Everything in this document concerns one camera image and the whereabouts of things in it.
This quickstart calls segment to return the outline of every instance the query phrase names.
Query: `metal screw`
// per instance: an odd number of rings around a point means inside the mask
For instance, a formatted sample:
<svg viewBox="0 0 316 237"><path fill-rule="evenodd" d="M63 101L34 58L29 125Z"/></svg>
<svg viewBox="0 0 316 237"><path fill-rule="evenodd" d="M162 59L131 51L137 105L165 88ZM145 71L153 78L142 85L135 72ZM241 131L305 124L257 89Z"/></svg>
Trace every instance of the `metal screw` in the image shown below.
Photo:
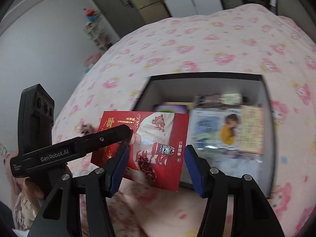
<svg viewBox="0 0 316 237"><path fill-rule="evenodd" d="M95 172L96 172L97 174L102 174L102 173L104 172L104 169L101 168L101 167L99 167L99 168L97 168L97 169L95 170Z"/></svg>
<svg viewBox="0 0 316 237"><path fill-rule="evenodd" d="M210 169L210 172L212 174L218 174L219 170L217 168L213 167L213 168Z"/></svg>
<svg viewBox="0 0 316 237"><path fill-rule="evenodd" d="M251 177L251 175L244 175L244 179L245 179L246 181L251 181L251 180L252 180L252 177Z"/></svg>
<svg viewBox="0 0 316 237"><path fill-rule="evenodd" d="M62 178L62 180L66 181L70 178L70 175L64 174L61 178Z"/></svg>

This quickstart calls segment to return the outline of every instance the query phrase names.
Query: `book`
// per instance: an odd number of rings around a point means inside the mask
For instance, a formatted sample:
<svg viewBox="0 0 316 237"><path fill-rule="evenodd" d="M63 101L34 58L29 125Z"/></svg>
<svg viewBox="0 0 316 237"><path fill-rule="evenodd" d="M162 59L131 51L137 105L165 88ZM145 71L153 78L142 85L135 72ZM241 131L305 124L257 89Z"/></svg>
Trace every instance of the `book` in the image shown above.
<svg viewBox="0 0 316 237"><path fill-rule="evenodd" d="M194 102L164 102L163 104L185 105L189 111L193 110L193 108L194 108Z"/></svg>
<svg viewBox="0 0 316 237"><path fill-rule="evenodd" d="M263 153L263 112L255 106L241 106L242 128L239 150Z"/></svg>
<svg viewBox="0 0 316 237"><path fill-rule="evenodd" d="M157 112L189 114L189 111L186 105L178 105L178 104L157 104L154 106L153 110Z"/></svg>
<svg viewBox="0 0 316 237"><path fill-rule="evenodd" d="M240 109L195 109L190 114L189 142L196 149L238 149Z"/></svg>
<svg viewBox="0 0 316 237"><path fill-rule="evenodd" d="M196 149L240 150L263 153L262 108L195 109L190 113L188 144Z"/></svg>
<svg viewBox="0 0 316 237"><path fill-rule="evenodd" d="M152 187L177 191L184 162L188 114L105 111L99 131L121 124L133 130L124 178ZM91 163L103 167L119 144L92 153Z"/></svg>

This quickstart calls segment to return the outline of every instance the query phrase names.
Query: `red card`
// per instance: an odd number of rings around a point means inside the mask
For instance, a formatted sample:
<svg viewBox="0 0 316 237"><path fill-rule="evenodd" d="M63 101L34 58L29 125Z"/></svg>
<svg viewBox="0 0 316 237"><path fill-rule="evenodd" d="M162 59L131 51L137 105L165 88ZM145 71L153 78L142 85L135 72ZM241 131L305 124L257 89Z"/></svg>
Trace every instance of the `red card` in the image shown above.
<svg viewBox="0 0 316 237"><path fill-rule="evenodd" d="M133 130L130 159L124 177L152 187L177 191L189 124L188 114L140 111L105 111L99 131L118 125ZM103 167L118 144L92 153L91 163Z"/></svg>

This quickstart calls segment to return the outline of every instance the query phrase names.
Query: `bed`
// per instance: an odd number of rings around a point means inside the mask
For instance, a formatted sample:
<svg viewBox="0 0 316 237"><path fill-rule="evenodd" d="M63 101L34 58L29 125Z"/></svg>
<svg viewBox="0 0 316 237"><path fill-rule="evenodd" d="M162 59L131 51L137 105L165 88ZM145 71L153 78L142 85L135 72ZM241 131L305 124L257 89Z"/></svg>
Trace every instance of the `bed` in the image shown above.
<svg viewBox="0 0 316 237"><path fill-rule="evenodd" d="M269 202L285 235L295 236L316 203L316 45L291 19L260 5L169 18L128 34L75 89L56 119L53 142L80 135L82 124L97 127L103 111L131 110L152 75L207 71L264 75L277 136ZM90 156L69 163L74 176L96 168ZM149 237L189 237L196 236L206 201L185 189L171 193L123 179L108 203L117 236L139 236L139 225ZM84 199L82 207L84 216Z"/></svg>

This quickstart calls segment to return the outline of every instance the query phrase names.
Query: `gray door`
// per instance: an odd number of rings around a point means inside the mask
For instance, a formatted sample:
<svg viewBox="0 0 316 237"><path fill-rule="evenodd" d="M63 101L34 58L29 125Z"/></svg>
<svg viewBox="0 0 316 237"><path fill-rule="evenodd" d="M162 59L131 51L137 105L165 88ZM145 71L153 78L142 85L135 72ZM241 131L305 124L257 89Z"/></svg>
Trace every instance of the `gray door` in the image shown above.
<svg viewBox="0 0 316 237"><path fill-rule="evenodd" d="M93 0L119 37L145 25L139 11L130 0Z"/></svg>

